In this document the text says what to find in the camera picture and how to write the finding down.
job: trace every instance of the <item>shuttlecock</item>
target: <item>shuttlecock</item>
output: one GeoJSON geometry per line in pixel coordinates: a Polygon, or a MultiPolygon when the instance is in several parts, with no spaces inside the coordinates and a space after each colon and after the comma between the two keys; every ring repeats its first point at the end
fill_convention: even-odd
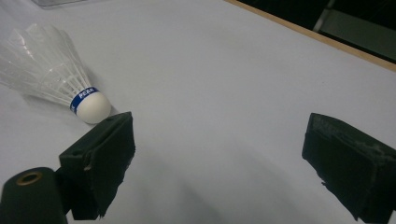
{"type": "Polygon", "coordinates": [[[91,85],[70,37],[53,26],[14,30],[0,44],[0,83],[68,105],[87,123],[110,114],[110,102],[91,85]]]}

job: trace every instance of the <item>white shuttlecock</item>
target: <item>white shuttlecock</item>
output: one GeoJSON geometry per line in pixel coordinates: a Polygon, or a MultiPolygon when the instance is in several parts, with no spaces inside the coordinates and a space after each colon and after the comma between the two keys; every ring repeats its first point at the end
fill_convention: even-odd
{"type": "Polygon", "coordinates": [[[111,104],[93,87],[66,32],[31,25],[0,44],[0,83],[70,109],[87,123],[110,114],[111,104]]]}

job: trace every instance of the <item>blue band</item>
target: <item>blue band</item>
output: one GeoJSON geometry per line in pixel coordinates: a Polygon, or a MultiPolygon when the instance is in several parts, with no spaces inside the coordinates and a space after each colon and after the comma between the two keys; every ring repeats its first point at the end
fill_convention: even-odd
{"type": "Polygon", "coordinates": [[[73,111],[73,113],[77,114],[77,107],[79,106],[79,103],[81,103],[87,96],[97,91],[99,90],[97,90],[95,87],[89,87],[81,91],[75,96],[75,98],[72,100],[72,103],[70,103],[70,110],[73,111]]]}

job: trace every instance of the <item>shuttlecock cork base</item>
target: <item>shuttlecock cork base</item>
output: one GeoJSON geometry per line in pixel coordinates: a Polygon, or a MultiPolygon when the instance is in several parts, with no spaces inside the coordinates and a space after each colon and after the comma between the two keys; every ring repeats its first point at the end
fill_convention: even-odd
{"type": "Polygon", "coordinates": [[[65,31],[31,25],[15,29],[0,44],[0,83],[70,109],[94,124],[107,118],[111,104],[92,86],[65,31]]]}
{"type": "Polygon", "coordinates": [[[70,110],[84,122],[95,124],[108,117],[111,104],[99,90],[89,87],[73,99],[70,110]]]}

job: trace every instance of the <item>white table surface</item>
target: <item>white table surface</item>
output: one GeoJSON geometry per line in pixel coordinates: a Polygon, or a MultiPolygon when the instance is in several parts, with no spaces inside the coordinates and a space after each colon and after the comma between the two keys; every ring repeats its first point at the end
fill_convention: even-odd
{"type": "MultiPolygon", "coordinates": [[[[134,116],[105,218],[69,223],[357,223],[302,159],[310,113],[396,147],[394,72],[224,1],[0,1],[1,39],[34,22],[69,33],[113,114],[134,116]]],[[[4,184],[57,169],[92,126],[0,86],[0,127],[4,184]]]]}

